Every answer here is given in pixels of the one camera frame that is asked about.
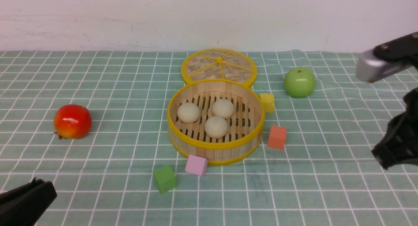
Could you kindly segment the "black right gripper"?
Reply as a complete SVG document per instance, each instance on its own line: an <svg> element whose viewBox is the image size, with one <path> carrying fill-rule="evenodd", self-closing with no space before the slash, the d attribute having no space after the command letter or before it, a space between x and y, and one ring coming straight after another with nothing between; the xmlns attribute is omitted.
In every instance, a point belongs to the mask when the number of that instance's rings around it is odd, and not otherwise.
<svg viewBox="0 0 418 226"><path fill-rule="evenodd" d="M418 89L404 97L406 111L393 117L383 139L371 151L385 170L396 165L418 165Z"/></svg>

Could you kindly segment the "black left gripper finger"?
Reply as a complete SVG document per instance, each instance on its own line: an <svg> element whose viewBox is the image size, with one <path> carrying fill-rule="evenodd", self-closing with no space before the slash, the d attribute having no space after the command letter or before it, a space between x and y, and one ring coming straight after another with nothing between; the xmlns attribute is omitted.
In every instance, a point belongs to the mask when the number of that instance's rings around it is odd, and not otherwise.
<svg viewBox="0 0 418 226"><path fill-rule="evenodd" d="M31 182L0 195L2 226L34 226L56 199L51 181L34 178Z"/></svg>

